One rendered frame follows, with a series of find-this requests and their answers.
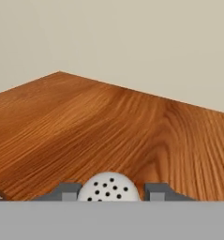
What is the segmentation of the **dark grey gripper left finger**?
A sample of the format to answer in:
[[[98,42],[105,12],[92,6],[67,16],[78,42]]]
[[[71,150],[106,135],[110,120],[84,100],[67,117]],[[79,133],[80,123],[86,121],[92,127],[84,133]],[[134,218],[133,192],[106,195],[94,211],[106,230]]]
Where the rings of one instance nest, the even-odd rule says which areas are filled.
[[[51,192],[36,197],[36,201],[76,202],[81,188],[81,183],[61,183]]]

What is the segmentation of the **white shaker with holes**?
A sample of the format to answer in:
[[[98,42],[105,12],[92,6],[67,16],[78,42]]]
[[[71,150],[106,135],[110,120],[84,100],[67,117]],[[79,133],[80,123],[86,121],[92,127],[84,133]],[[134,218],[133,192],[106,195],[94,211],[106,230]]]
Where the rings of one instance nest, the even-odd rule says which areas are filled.
[[[119,172],[101,172],[85,182],[78,200],[81,202],[137,202],[140,195],[135,184]]]

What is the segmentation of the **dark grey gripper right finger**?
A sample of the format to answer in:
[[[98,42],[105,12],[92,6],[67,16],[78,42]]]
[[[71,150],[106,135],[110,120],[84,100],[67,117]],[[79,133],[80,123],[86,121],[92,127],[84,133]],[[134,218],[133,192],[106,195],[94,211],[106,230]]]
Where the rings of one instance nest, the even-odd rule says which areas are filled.
[[[143,199],[148,202],[192,201],[192,198],[176,192],[167,183],[145,183]]]

